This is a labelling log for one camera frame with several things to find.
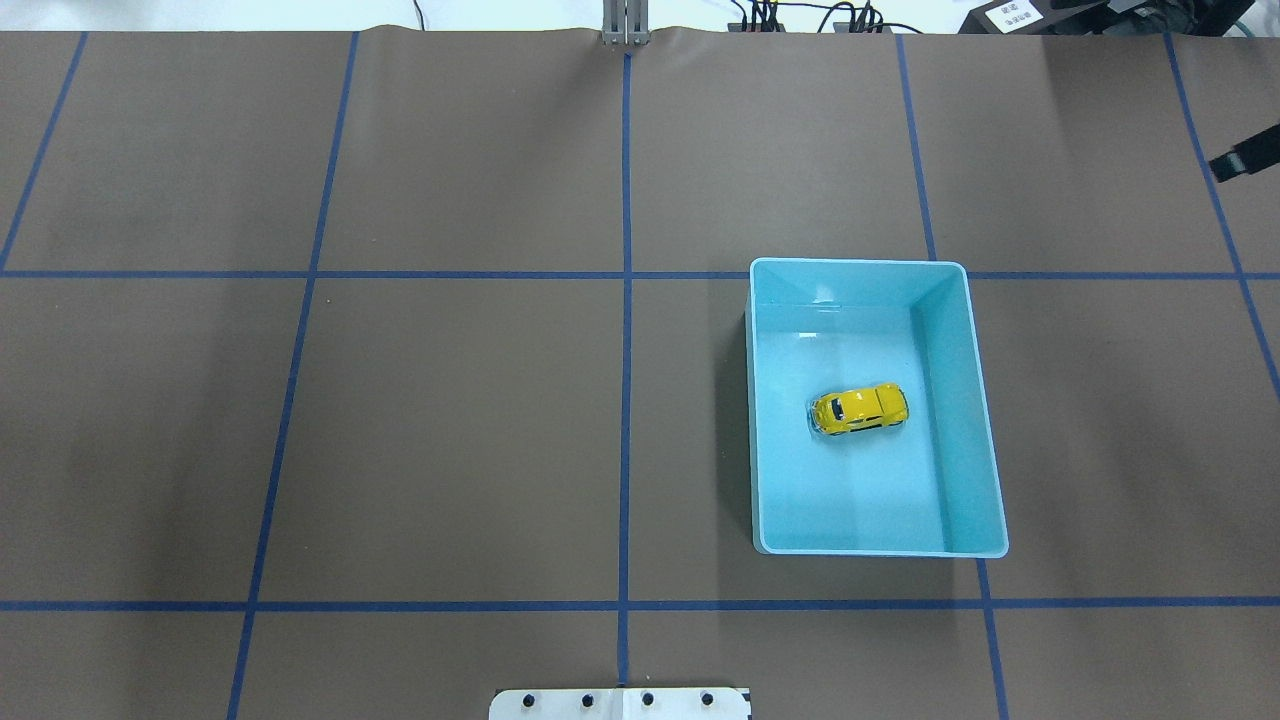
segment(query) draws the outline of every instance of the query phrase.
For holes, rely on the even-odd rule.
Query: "white floor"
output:
[[[419,0],[430,29],[599,28],[602,0]],[[877,0],[888,22],[951,33],[982,0]],[[650,27],[723,31],[740,18],[730,0],[650,0]],[[782,8],[788,32],[813,32],[824,10]],[[844,20],[838,12],[833,19]],[[1243,22],[1280,35],[1280,0],[1260,0]],[[412,0],[14,0],[0,4],[0,29],[252,31],[417,27]],[[1233,29],[1228,35],[1240,35]]]

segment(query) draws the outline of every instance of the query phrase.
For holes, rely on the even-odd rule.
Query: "sticker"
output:
[[[1032,0],[1014,0],[987,10],[987,18],[995,23],[1000,32],[1014,32],[1020,27],[1044,19],[1044,15],[1039,14]]]

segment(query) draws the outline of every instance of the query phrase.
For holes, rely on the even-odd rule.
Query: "white bracket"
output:
[[[751,720],[751,691],[608,688],[502,691],[489,720]]]
[[[604,0],[605,45],[646,45],[649,42],[649,0]]]

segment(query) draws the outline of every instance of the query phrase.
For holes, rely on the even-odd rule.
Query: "yellow toy car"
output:
[[[813,401],[810,418],[822,434],[842,436],[899,425],[910,413],[897,383],[831,392]]]

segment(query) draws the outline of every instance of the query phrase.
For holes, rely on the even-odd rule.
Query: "blue plastic bin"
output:
[[[755,547],[1000,557],[1009,550],[968,275],[955,263],[751,263]],[[818,396],[893,382],[910,418],[827,437]]]

